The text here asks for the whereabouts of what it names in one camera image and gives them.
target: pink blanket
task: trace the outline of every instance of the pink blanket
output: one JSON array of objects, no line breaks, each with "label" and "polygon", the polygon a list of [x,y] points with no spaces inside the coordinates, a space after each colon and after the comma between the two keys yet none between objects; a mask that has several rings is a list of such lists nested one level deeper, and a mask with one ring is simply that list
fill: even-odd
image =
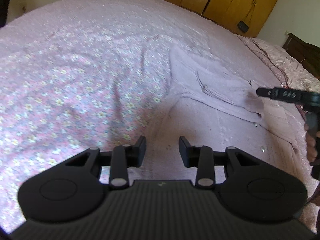
[{"label": "pink blanket", "polygon": [[[59,1],[2,28],[0,46],[0,225],[8,232],[24,221],[16,199],[24,180],[91,146],[110,150],[145,134],[170,89],[173,46],[260,86],[280,84],[235,35],[162,0]],[[160,133],[172,151],[147,152],[152,165],[132,169],[131,178],[190,178],[175,165],[181,160],[173,147],[186,135],[214,150],[238,146],[307,183],[300,153],[287,141],[199,103],[179,105],[171,114],[180,125],[165,130],[176,136]],[[304,148],[303,120],[294,107],[285,109]],[[215,140],[203,139],[211,130]],[[304,222],[312,226],[308,216]]]}]

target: black handle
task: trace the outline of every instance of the black handle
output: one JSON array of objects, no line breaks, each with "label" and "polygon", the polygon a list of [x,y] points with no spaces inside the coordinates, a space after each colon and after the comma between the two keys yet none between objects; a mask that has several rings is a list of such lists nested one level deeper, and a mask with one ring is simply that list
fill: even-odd
[{"label": "black handle", "polygon": [[311,176],[320,181],[320,138],[316,138],[316,133],[320,128],[319,114],[313,112],[306,113],[306,123],[309,126],[308,133],[316,139],[316,150],[318,152],[316,160],[311,163],[313,166]]}]

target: floral pattern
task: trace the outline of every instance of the floral pattern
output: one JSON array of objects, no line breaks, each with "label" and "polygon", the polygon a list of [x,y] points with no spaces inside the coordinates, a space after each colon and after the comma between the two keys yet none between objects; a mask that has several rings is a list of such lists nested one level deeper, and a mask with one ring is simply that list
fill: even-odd
[{"label": "floral pattern", "polygon": [[64,0],[2,28],[1,227],[24,221],[17,191],[26,179],[89,147],[144,135],[170,88],[170,48],[213,57],[213,31],[162,0]]}]

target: wrinkled fabric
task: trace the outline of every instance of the wrinkled fabric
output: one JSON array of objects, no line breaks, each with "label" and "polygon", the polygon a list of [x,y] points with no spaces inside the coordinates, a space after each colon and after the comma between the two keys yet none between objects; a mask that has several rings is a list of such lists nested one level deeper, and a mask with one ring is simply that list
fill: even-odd
[{"label": "wrinkled fabric", "polygon": [[[24,180],[89,147],[111,150],[147,135],[171,89],[173,46],[218,60],[259,86],[280,85],[231,32],[162,0],[64,0],[0,30],[0,224],[6,231],[24,221],[17,203]],[[188,169],[176,166],[182,163],[177,137],[189,135],[214,150],[238,146],[296,176],[309,193],[313,190],[309,171],[301,165],[303,119],[294,106],[283,107],[291,114],[301,151],[261,126],[201,103],[184,103],[172,112],[180,124],[170,127],[176,136],[159,133],[161,145],[171,146],[159,152],[156,143],[149,145],[145,158],[151,165],[130,169],[130,179],[155,179],[160,171],[169,179],[191,179]],[[210,132],[217,137],[206,137]],[[107,168],[100,180],[108,182]],[[311,228],[313,212],[305,210],[301,218]]]},{"label": "wrinkled fabric", "polygon": [[193,99],[249,122],[261,121],[262,99],[247,80],[230,73],[219,61],[175,46],[170,51],[170,65],[172,79]]},{"label": "wrinkled fabric", "polygon": [[257,38],[239,35],[238,38],[270,68],[282,85],[320,93],[320,81],[283,48]]}]

